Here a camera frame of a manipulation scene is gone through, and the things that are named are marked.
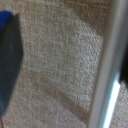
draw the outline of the blue object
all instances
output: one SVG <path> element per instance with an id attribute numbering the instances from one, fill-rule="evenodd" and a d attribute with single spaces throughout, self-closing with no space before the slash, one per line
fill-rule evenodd
<path id="1" fill-rule="evenodd" d="M 0 31 L 11 19 L 13 15 L 10 11 L 0 11 Z"/>

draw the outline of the metal rod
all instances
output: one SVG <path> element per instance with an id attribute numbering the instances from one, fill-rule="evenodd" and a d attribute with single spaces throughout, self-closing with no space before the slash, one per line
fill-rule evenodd
<path id="1" fill-rule="evenodd" d="M 119 94 L 119 76 L 127 44 L 128 1 L 114 0 L 104 38 L 88 128 L 109 128 Z"/>

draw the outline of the dark object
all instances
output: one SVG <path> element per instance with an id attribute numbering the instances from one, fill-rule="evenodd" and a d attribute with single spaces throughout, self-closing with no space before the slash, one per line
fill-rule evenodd
<path id="1" fill-rule="evenodd" d="M 13 15 L 10 11 L 0 11 L 0 30 L 6 25 Z"/>
<path id="2" fill-rule="evenodd" d="M 0 32 L 0 117 L 4 115 L 23 57 L 19 17 L 14 16 Z"/>
<path id="3" fill-rule="evenodd" d="M 125 82 L 126 87 L 128 88 L 128 45 L 125 50 L 125 55 L 123 58 L 119 81 Z"/>

